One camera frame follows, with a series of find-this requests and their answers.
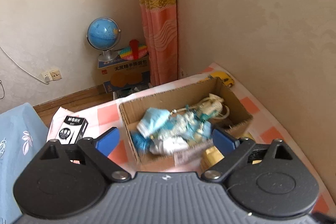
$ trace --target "wall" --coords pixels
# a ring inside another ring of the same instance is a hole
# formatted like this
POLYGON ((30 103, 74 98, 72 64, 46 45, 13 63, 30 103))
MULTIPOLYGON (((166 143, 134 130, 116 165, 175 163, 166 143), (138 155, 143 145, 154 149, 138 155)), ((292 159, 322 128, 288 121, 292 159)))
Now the wall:
POLYGON ((138 0, 0 0, 4 50, 33 75, 58 67, 63 76, 43 84, 0 51, 0 80, 6 91, 0 113, 24 102, 36 105, 100 84, 95 79, 99 51, 85 38, 91 21, 100 16, 113 18, 122 29, 118 48, 133 38, 144 41, 138 0))
POLYGON ((179 66, 217 62, 289 131, 336 200, 335 0, 177 0, 179 66))

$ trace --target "red object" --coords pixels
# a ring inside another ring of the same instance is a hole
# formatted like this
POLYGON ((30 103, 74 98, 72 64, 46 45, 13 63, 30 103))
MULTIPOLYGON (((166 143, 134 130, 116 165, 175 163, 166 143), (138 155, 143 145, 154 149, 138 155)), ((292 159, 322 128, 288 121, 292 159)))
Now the red object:
POLYGON ((133 59, 134 60, 139 59, 139 41, 136 39, 133 39, 129 42, 129 46, 132 49, 133 59))

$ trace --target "blue fabric with leaf pattern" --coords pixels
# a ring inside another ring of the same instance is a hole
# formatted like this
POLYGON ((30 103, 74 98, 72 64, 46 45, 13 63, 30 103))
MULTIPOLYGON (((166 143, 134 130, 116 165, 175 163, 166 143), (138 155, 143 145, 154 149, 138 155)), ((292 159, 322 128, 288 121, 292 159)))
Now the blue fabric with leaf pattern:
POLYGON ((13 185, 47 135, 48 128, 29 103, 0 114, 0 223, 11 224, 21 216, 13 185))

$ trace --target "wooden baseboard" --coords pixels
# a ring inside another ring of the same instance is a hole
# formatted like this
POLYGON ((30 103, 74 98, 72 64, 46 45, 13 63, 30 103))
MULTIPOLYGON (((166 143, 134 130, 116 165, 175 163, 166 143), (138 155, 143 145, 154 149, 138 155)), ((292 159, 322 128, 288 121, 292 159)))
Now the wooden baseboard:
POLYGON ((36 112, 42 112, 46 111, 48 109, 54 108, 54 107, 60 107, 61 105, 84 99, 87 97, 92 97, 96 96, 99 94, 105 93, 105 89, 103 85, 97 85, 92 88, 86 89, 86 90, 81 90, 66 96, 63 96, 61 98, 57 98, 55 100, 51 100, 49 102, 34 106, 34 109, 36 112))

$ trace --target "pink curtain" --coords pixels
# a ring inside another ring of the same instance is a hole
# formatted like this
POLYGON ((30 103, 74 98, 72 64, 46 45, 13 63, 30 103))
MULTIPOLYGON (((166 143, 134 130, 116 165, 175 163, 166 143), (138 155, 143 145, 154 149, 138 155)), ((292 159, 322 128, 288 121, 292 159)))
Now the pink curtain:
POLYGON ((152 85, 177 80, 176 0, 140 0, 152 85))

